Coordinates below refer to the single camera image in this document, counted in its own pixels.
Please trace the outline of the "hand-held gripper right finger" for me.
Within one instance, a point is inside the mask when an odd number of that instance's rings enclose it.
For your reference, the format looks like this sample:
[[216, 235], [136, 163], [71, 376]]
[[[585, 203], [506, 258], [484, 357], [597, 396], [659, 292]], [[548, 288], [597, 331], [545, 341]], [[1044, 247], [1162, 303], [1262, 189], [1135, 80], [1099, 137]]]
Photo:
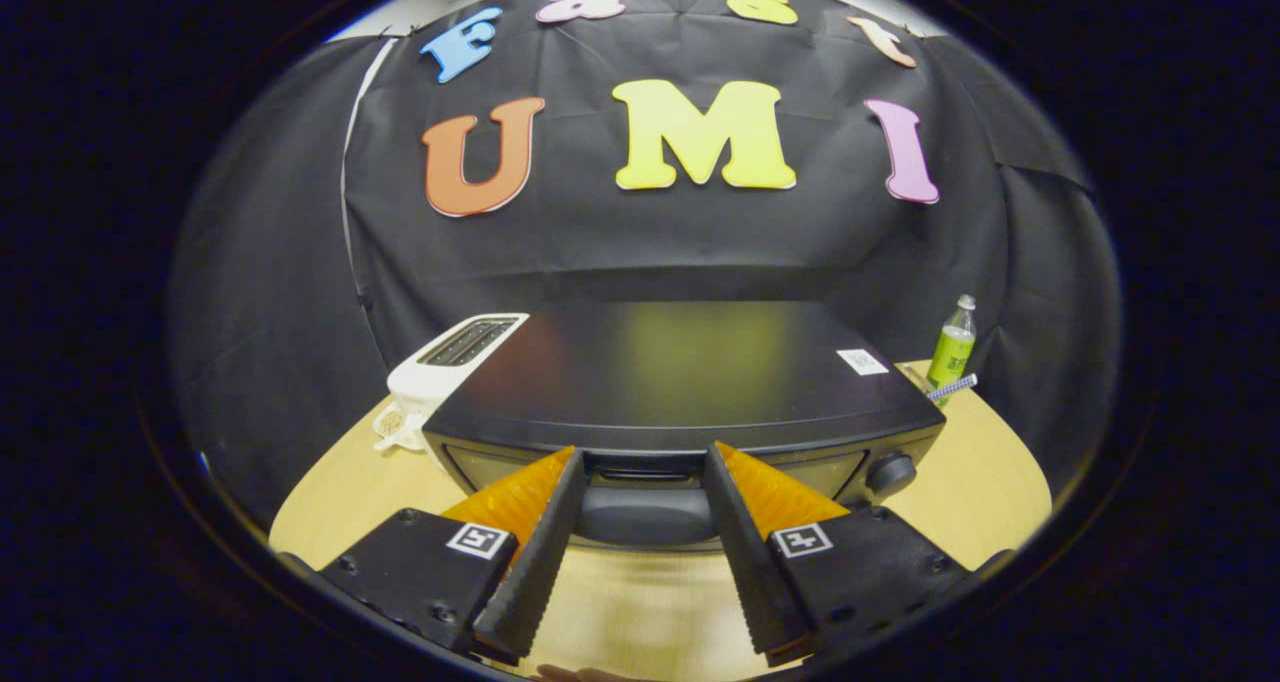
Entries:
[[707, 450], [703, 488], [771, 667], [864, 653], [977, 581], [887, 505], [849, 509], [722, 441]]

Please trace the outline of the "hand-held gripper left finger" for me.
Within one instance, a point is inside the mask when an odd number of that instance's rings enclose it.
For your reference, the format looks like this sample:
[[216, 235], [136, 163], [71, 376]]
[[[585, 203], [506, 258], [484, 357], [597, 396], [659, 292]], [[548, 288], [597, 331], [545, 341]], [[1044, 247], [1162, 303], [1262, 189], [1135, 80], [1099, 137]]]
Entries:
[[582, 450], [556, 450], [433, 514], [402, 508], [320, 568], [321, 586], [467, 656], [527, 656], [588, 486]]

